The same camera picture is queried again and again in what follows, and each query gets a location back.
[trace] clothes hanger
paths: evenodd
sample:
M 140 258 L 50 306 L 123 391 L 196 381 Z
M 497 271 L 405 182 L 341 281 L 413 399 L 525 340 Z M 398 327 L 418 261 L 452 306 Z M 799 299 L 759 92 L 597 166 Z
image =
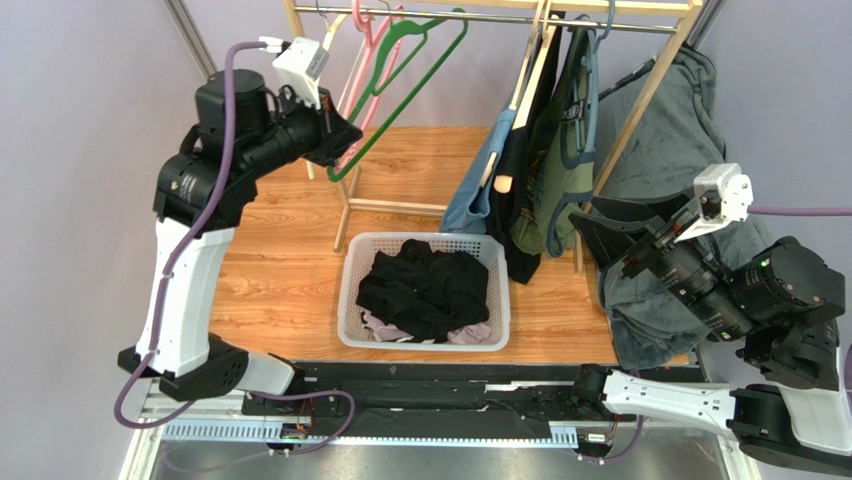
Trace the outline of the clothes hanger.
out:
M 461 8 L 454 8 L 453 12 L 461 12 L 464 13 L 464 10 Z M 376 66 L 373 70 L 373 76 L 370 79 L 370 82 L 364 88 L 364 92 L 361 94 L 361 98 L 358 99 L 358 103 L 351 112 L 351 117 L 349 121 L 352 121 L 352 118 L 358 115 L 360 110 L 364 107 L 369 97 L 378 96 L 387 88 L 387 86 L 393 82 L 393 80 L 399 75 L 399 73 L 408 65 L 415 55 L 423 48 L 423 45 L 426 44 L 429 40 L 429 31 L 433 28 L 441 25 L 446 22 L 447 19 L 435 19 L 430 20 L 426 23 L 419 24 L 415 23 L 411 20 L 402 20 L 398 23 L 393 24 L 390 27 L 385 38 L 382 40 L 382 44 L 379 47 L 378 53 L 376 54 Z M 342 180 L 349 170 L 352 169 L 360 160 L 364 157 L 367 151 L 379 140 L 379 138 L 385 133 L 385 131 L 390 127 L 390 125 L 396 120 L 396 118 L 402 113 L 403 110 L 411 103 L 411 100 L 420 93 L 420 90 L 423 89 L 423 86 L 426 85 L 435 72 L 444 64 L 450 54 L 456 49 L 456 47 L 461 43 L 464 39 L 465 35 L 467 35 L 468 29 L 468 21 L 462 20 L 462 30 L 456 36 L 456 38 L 450 43 L 449 47 L 438 57 L 438 60 L 429 68 L 429 71 L 426 72 L 426 75 L 417 82 L 417 85 L 414 86 L 414 89 L 406 95 L 406 97 L 402 100 L 402 102 L 397 105 L 396 109 L 388 116 L 388 118 L 382 123 L 381 126 L 376 130 L 376 132 L 370 137 L 369 140 L 354 154 L 354 156 L 345 163 L 345 165 L 339 169 L 335 169 L 334 167 L 328 167 L 328 178 L 332 182 L 339 182 Z M 382 67 L 387 60 L 388 55 L 391 52 L 391 49 L 396 49 L 395 45 L 398 44 L 404 37 L 412 36 L 412 35 L 420 35 L 422 39 L 420 43 L 414 48 L 414 50 L 403 60 L 402 64 L 397 67 L 390 75 L 387 75 L 387 71 L 385 71 L 385 75 L 383 79 L 379 78 L 379 74 L 382 71 Z
M 361 57 L 364 55 L 364 47 L 367 46 L 367 42 L 361 42 L 361 48 L 358 49 L 358 54 L 355 55 L 355 61 L 352 62 L 352 68 L 349 69 L 349 75 L 346 77 L 346 83 L 343 85 L 343 90 L 340 92 L 340 99 L 337 101 L 338 104 L 343 104 L 347 95 L 350 93 L 349 89 L 352 88 L 352 79 L 355 78 L 355 69 L 358 68 L 358 62 L 361 60 Z
M 550 15 L 550 3 L 548 3 L 547 15 Z M 542 21 L 542 28 L 544 25 L 547 25 L 545 21 Z M 550 51 L 551 40 L 553 40 L 553 34 L 556 32 L 556 28 L 548 28 L 549 31 L 542 30 L 542 42 L 541 48 L 538 50 L 538 54 L 535 58 L 535 65 L 533 65 L 533 69 L 530 72 L 530 78 L 527 80 L 527 86 L 538 84 L 538 80 L 541 78 L 541 72 L 544 69 L 545 60 L 547 60 L 547 52 Z M 536 89 L 535 88 L 526 88 L 524 90 L 524 97 L 521 99 L 521 103 L 518 105 L 518 114 L 515 116 L 515 123 L 512 125 L 512 130 L 523 128 L 527 126 L 527 121 L 530 118 L 530 110 L 532 109 L 532 102 L 535 99 Z
M 387 5 L 388 13 L 390 13 L 390 10 L 391 10 L 390 4 L 387 3 L 385 0 L 379 0 L 379 1 L 381 1 L 382 3 Z M 376 46 L 379 45 L 379 40 L 382 38 L 382 36 L 385 35 L 385 33 L 388 31 L 388 28 L 393 26 L 393 18 L 394 18 L 392 15 L 388 15 L 387 18 L 385 18 L 385 20 L 379 25 L 379 29 L 376 31 L 375 35 L 373 35 L 372 24 L 369 20 L 365 20 L 363 17 L 361 17 L 361 11 L 359 10 L 360 8 L 361 8 L 360 0 L 353 0 L 352 11 L 357 12 L 357 14 L 353 13 L 352 19 L 353 19 L 353 22 L 355 23 L 355 28 L 358 29 L 359 31 L 361 31 L 362 33 L 364 33 L 364 42 L 365 43 L 362 43 L 362 46 L 364 44 L 366 44 L 366 53 L 363 56 L 361 56 L 360 52 L 359 52 L 359 57 L 360 57 L 361 60 L 358 63 L 358 73 L 357 73 L 357 76 L 355 78 L 354 85 L 352 86 L 352 90 L 350 92 L 351 95 L 347 98 L 346 105 L 345 105 L 345 107 L 342 111 L 343 116 L 345 118 L 348 118 L 349 121 L 353 122 L 353 123 L 357 119 L 358 113 L 360 113 L 360 109 L 359 109 L 358 112 L 356 112 L 354 115 L 352 115 L 352 108 L 353 108 L 352 101 L 355 98 L 354 94 L 361 87 L 361 83 L 363 82 L 364 77 L 366 77 L 367 66 L 369 66 L 370 60 L 372 60 L 372 57 L 375 55 L 375 53 L 377 51 Z M 402 5 L 397 5 L 396 9 L 402 10 L 403 7 L 402 7 Z M 402 40 L 400 39 L 393 47 L 393 54 L 390 58 L 390 61 L 387 64 L 387 67 L 386 67 L 386 70 L 385 70 L 385 73 L 384 73 L 385 78 L 387 78 L 387 76 L 390 74 L 394 63 L 396 63 L 396 58 L 399 55 L 399 48 L 400 48 L 401 45 L 402 45 Z M 378 95 L 373 97 L 373 101 L 370 103 L 370 108 L 367 109 L 366 115 L 361 120 L 361 131 L 366 132 L 367 128 L 370 126 L 370 122 L 373 120 L 373 115 L 375 115 L 376 110 L 378 109 L 379 100 L 380 100 L 380 97 Z M 355 155 L 355 153 L 357 152 L 360 144 L 361 144 L 361 142 L 358 141 L 358 142 L 355 142 L 354 144 L 352 144 L 349 147 L 349 149 L 346 151 L 346 153 L 344 155 L 342 155 L 341 158 L 338 160 L 337 165 L 334 166 L 335 172 L 340 172 L 346 166 L 346 164 L 349 163 L 350 160 L 352 160 L 352 158 Z
M 599 71 L 598 71 L 598 47 L 601 42 L 609 36 L 609 31 L 612 29 L 612 22 L 615 20 L 615 0 L 609 0 L 609 12 L 607 13 L 606 26 L 604 32 L 597 39 L 592 47 L 592 58 L 590 59 L 588 68 L 594 72 L 591 75 L 591 85 L 589 85 L 589 133 L 586 138 L 586 147 L 595 148 L 595 134 L 598 131 L 598 101 L 600 100 L 599 93 Z
M 396 6 L 397 10 L 402 10 L 402 5 Z M 358 64 L 358 71 L 355 76 L 355 83 L 353 87 L 353 92 L 357 92 L 361 88 L 361 83 L 364 81 L 364 77 L 367 75 L 367 67 L 370 65 L 370 62 L 373 60 L 373 56 L 376 53 L 376 47 L 379 45 L 382 37 L 388 31 L 388 28 L 391 26 L 392 18 L 388 15 L 382 23 L 379 24 L 378 30 L 376 30 L 375 34 L 373 33 L 373 22 L 369 18 L 365 18 L 361 15 L 361 0 L 352 0 L 352 22 L 355 24 L 355 29 L 364 34 L 364 41 L 366 42 L 365 54 L 361 58 L 361 62 Z M 352 112 L 353 100 L 354 96 L 350 96 L 346 102 L 346 105 L 343 107 L 343 117 L 348 118 Z
M 317 10 L 319 10 L 319 0 L 316 0 L 316 4 L 317 4 Z M 346 17 L 348 15 L 346 15 L 346 14 L 338 15 L 337 18 L 335 18 L 334 22 L 332 22 L 332 23 L 328 22 L 328 16 L 324 12 L 320 12 L 320 16 L 323 18 L 323 20 L 325 20 L 325 37 L 322 40 L 322 48 L 323 48 L 323 50 L 325 50 L 327 52 L 331 48 L 331 42 L 334 41 L 334 35 L 337 33 L 337 29 L 340 28 L 340 25 L 343 23 L 344 20 L 346 20 Z M 361 49 L 363 50 L 363 48 L 364 48 L 364 44 L 361 43 Z M 343 96 L 346 94 L 346 89 L 349 86 L 349 81 L 351 80 L 351 78 L 352 78 L 352 72 L 349 73 L 349 78 L 346 79 L 346 84 L 345 84 L 344 89 L 343 89 L 344 93 L 342 93 L 340 95 L 340 99 L 338 100 L 338 103 L 343 101 Z M 316 171 L 314 170 L 314 164 L 312 162 L 305 162 L 305 165 L 307 166 L 307 169 L 308 169 L 308 179 L 314 180 L 317 176 Z
M 529 84 L 528 82 L 525 82 L 528 78 L 527 74 L 530 73 L 529 64 L 530 61 L 532 61 L 532 55 L 533 51 L 535 50 L 535 45 L 538 41 L 539 31 L 547 31 L 547 21 L 548 17 L 550 17 L 550 6 L 552 2 L 553 0 L 539 0 L 538 4 L 536 5 L 535 15 L 533 16 L 532 31 L 530 32 L 530 37 L 527 42 L 527 49 L 524 53 L 524 60 L 521 62 L 521 73 L 520 75 L 518 75 L 518 82 L 515 85 L 515 92 L 512 94 L 512 100 L 509 102 L 510 110 L 517 111 L 518 102 L 521 97 L 521 91 L 523 90 L 525 84 Z M 540 22 L 539 20 L 542 17 L 542 11 L 544 11 L 544 19 Z M 513 122 L 512 129 L 514 130 L 515 128 L 516 127 Z M 491 152 L 491 155 L 488 156 L 488 162 L 485 164 L 485 170 L 482 172 L 482 178 L 479 179 L 480 188 L 484 188 L 485 184 L 488 183 L 488 179 L 491 177 L 491 172 L 494 170 L 494 164 L 496 163 L 496 161 L 497 153 Z M 500 175 L 495 179 L 494 188 L 501 193 L 506 193 L 502 192 L 500 189 L 497 188 L 497 182 L 500 181 L 500 179 L 502 178 L 509 178 L 509 188 L 506 190 L 506 192 L 511 189 L 511 177 L 505 177 L 504 175 Z

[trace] metal pole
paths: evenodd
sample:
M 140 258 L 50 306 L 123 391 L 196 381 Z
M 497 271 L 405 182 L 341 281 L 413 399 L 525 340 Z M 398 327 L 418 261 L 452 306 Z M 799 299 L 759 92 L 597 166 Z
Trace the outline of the metal pole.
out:
M 310 7 L 296 6 L 297 12 L 306 13 L 347 13 L 351 14 L 351 8 L 342 7 Z M 496 23 L 533 23 L 531 17 L 517 17 L 508 15 L 491 15 L 486 13 L 468 13 L 468 12 L 414 12 L 409 10 L 382 10 L 376 8 L 362 8 L 361 13 L 365 15 L 373 15 L 377 17 L 393 15 L 394 17 L 408 18 L 441 18 L 445 20 L 470 20 L 473 22 L 496 22 Z M 600 22 L 586 22 L 582 20 L 548 20 L 550 25 L 558 25 L 562 27 L 584 27 L 584 28 L 600 28 L 606 27 L 606 24 Z M 642 32 L 642 33 L 664 33 L 672 35 L 675 33 L 674 27 L 662 26 L 646 26 L 646 25 L 627 25 L 622 23 L 612 24 L 613 30 L 622 30 L 626 32 Z
M 192 21 L 192 15 L 190 15 L 189 9 L 186 8 L 186 4 L 183 3 L 183 0 L 163 0 L 163 4 L 165 4 L 166 9 L 175 21 L 175 25 L 186 42 L 186 46 L 189 47 L 189 52 L 195 59 L 198 69 L 201 70 L 201 73 L 205 77 L 209 78 L 218 70 L 216 62 L 210 56 L 210 52 L 207 50 L 204 39 L 201 38 L 201 34 L 198 32 L 198 27 Z
M 686 43 L 692 45 L 692 48 L 700 48 L 701 42 L 703 42 L 704 38 L 707 37 L 707 34 L 710 33 L 710 28 L 713 26 L 713 23 L 716 21 L 716 17 L 719 16 L 719 12 L 724 6 L 725 0 L 710 0 L 707 2 L 704 5 L 704 8 L 701 9 L 701 15 L 699 15 L 698 20 L 695 21 L 695 26 L 692 27 L 692 31 L 689 32 L 689 36 L 686 37 Z

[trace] pink hanger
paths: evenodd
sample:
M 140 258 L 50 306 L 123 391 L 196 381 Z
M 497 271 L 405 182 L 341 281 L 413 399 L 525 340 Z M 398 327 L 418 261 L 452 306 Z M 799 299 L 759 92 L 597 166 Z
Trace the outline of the pink hanger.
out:
M 402 10 L 402 5 L 397 5 L 394 7 L 395 10 Z M 387 33 L 388 28 L 390 27 L 391 17 L 387 17 L 382 20 L 382 23 L 379 24 L 378 30 L 376 30 L 376 34 L 373 35 L 373 24 L 369 18 L 365 18 L 361 16 L 361 0 L 352 0 L 352 21 L 355 23 L 355 28 L 364 34 L 366 48 L 364 51 L 364 56 L 361 57 L 361 63 L 358 65 L 358 73 L 355 75 L 355 80 L 353 81 L 352 88 L 349 90 L 349 98 L 346 99 L 346 106 L 343 108 L 343 117 L 349 118 L 349 115 L 352 113 L 352 109 L 355 106 L 355 99 L 358 98 L 358 92 L 361 89 L 361 83 L 364 78 L 367 76 L 367 67 L 370 65 L 373 60 L 373 55 L 376 52 L 377 47 L 381 43 L 382 37 Z M 388 59 L 387 65 L 385 66 L 385 71 L 382 74 L 382 82 L 387 80 L 388 76 L 393 71 L 393 65 L 396 63 L 396 57 L 399 56 L 399 47 L 401 46 L 402 41 L 399 41 L 394 45 L 393 53 L 391 53 L 390 58 Z M 376 113 L 376 109 L 379 106 L 380 96 L 376 96 L 370 102 L 370 107 L 367 109 L 367 113 L 364 115 L 364 119 L 361 121 L 361 130 L 366 132 L 367 127 L 370 126 L 370 121 L 373 119 L 373 114 Z M 337 166 L 334 167 L 335 172 L 340 172 L 352 157 L 355 156 L 355 153 L 358 152 L 358 146 L 361 142 L 356 142 L 346 153 L 341 157 L 340 161 L 338 161 Z

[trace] green hanger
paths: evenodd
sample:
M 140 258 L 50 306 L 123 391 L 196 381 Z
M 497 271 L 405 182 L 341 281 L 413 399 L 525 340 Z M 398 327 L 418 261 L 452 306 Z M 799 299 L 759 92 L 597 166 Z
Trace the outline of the green hanger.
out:
M 464 12 L 464 10 L 456 7 L 453 9 L 453 12 Z M 421 25 L 411 20 L 403 20 L 401 22 L 394 23 L 390 26 L 388 33 L 382 39 L 382 44 L 379 46 L 378 52 L 376 52 L 376 64 L 373 70 L 373 77 L 370 79 L 370 82 L 364 88 L 364 92 L 358 99 L 358 103 L 355 104 L 355 108 L 352 110 L 352 114 L 349 116 L 350 122 L 353 122 L 358 117 L 358 114 L 361 112 L 361 109 L 367 103 L 367 100 L 369 100 L 371 95 L 381 95 L 385 88 L 387 88 L 387 86 L 397 77 L 397 75 L 399 75 L 399 72 L 401 72 L 406 67 L 406 65 L 408 65 L 409 62 L 411 62 L 411 59 L 413 59 L 414 56 L 417 55 L 420 49 L 423 48 L 423 45 L 425 45 L 426 42 L 429 40 L 429 30 L 437 27 L 438 25 L 446 21 L 447 19 L 435 19 L 430 20 Z M 370 148 L 372 148 L 372 146 L 379 140 L 382 134 L 385 133 L 385 131 L 388 129 L 388 127 L 391 126 L 394 120 L 396 120 L 396 118 L 402 113 L 403 110 L 405 110 L 408 104 L 411 103 L 411 100 L 413 100 L 414 97 L 418 93 L 420 93 L 420 90 L 423 89 L 423 86 L 426 85 L 426 82 L 428 82 L 429 79 L 432 78 L 435 72 L 437 72 L 441 65 L 443 65 L 444 61 L 447 60 L 447 57 L 449 57 L 450 54 L 453 53 L 458 44 L 461 43 L 465 35 L 467 35 L 467 22 L 467 20 L 462 20 L 463 27 L 461 33 L 459 33 L 455 40 L 453 40 L 453 42 L 450 44 L 450 46 L 447 47 L 447 50 L 444 51 L 443 54 L 441 54 L 441 56 L 438 58 L 438 61 L 435 62 L 434 65 L 432 65 L 428 72 L 426 72 L 426 75 L 423 76 L 423 78 L 420 79 L 419 82 L 417 82 L 417 85 L 415 85 L 414 89 L 411 90 L 411 92 L 402 100 L 402 102 L 400 102 L 396 109 L 394 109 L 394 111 L 388 116 L 387 120 L 385 120 L 385 122 L 382 123 L 381 126 L 379 126 L 379 128 L 376 130 L 376 133 L 374 133 L 370 137 L 370 139 L 367 140 L 367 142 L 361 146 L 361 148 L 358 150 L 358 153 L 356 153 L 355 156 L 352 157 L 352 160 L 350 160 L 349 163 L 347 163 L 346 166 L 343 167 L 340 173 L 335 173 L 334 167 L 327 168 L 329 180 L 331 180 L 332 182 L 339 182 L 343 180 L 343 178 L 346 177 L 346 174 L 348 174 L 349 171 L 352 170 L 352 167 L 354 167 L 361 160 L 361 158 L 364 157 L 367 151 L 370 150 Z M 388 55 L 390 55 L 391 49 L 393 49 L 393 46 L 400 39 L 402 39 L 402 37 L 408 35 L 422 35 L 423 39 L 414 48 L 414 50 L 410 54 L 408 54 L 407 57 L 405 57 L 405 60 L 402 61 L 402 63 L 393 71 L 393 73 L 388 76 L 387 81 L 385 81 L 381 85 L 376 85 L 381 79 L 381 73 L 385 62 L 387 61 Z

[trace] wooden post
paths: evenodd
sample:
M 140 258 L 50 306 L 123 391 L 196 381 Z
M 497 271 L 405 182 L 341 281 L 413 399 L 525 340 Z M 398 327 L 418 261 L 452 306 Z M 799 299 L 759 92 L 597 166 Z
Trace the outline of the wooden post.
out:
M 287 14 L 287 22 L 290 24 L 290 33 L 294 37 L 304 37 L 305 27 L 302 25 L 302 17 L 296 11 L 294 0 L 281 0 L 284 3 L 284 13 Z
M 418 215 L 421 217 L 442 217 L 447 211 L 446 205 L 428 203 L 389 202 L 387 200 L 367 200 L 350 198 L 349 206 L 359 212 L 393 213 L 397 215 Z
M 337 191 L 343 200 L 343 211 L 340 213 L 340 223 L 337 224 L 337 235 L 334 237 L 334 253 L 343 251 L 343 241 L 346 240 L 346 228 L 349 227 L 349 216 L 352 215 L 352 207 L 349 206 L 349 192 L 346 191 L 346 180 L 337 182 Z
M 349 197 L 358 196 L 358 182 L 361 181 L 361 165 L 355 165 L 352 169 L 352 180 L 349 181 Z
M 677 55 L 681 44 L 683 44 L 684 40 L 686 40 L 690 30 L 692 30 L 695 20 L 698 19 L 702 6 L 702 0 L 690 0 L 688 4 L 689 11 L 686 16 L 678 20 L 677 25 L 675 25 L 677 32 L 669 37 L 669 41 L 666 42 L 666 46 L 663 48 L 662 53 L 660 53 L 657 57 L 657 61 L 654 63 L 654 68 L 652 68 L 651 72 L 648 73 L 648 79 L 645 81 L 645 86 L 643 86 L 642 91 L 639 92 L 639 96 L 636 98 L 633 108 L 630 110 L 630 113 L 627 115 L 627 119 L 624 121 L 624 126 L 621 127 L 621 132 L 619 132 L 618 137 L 615 139 L 615 144 L 613 144 L 612 150 L 610 150 L 609 155 L 607 155 L 606 160 L 604 161 L 603 168 L 600 173 L 598 173 L 597 178 L 595 178 L 594 195 L 598 195 L 601 190 L 603 190 L 603 186 L 606 184 L 612 170 L 615 168 L 615 164 L 624 152 L 624 148 L 627 147 L 627 142 L 630 141 L 630 137 L 633 136 L 633 132 L 639 125 L 639 120 L 642 119 L 642 115 L 651 103 L 651 99 L 654 98 L 654 93 L 657 92 L 657 87 L 660 86 L 660 83 L 663 81 L 663 77 L 666 75 L 666 71 L 668 71 L 675 55 Z M 591 209 L 591 203 L 583 205 L 584 212 L 588 213 Z M 577 235 L 577 243 L 574 246 L 574 270 L 578 274 L 583 273 L 584 269 L 582 250 L 583 245 L 581 238 Z

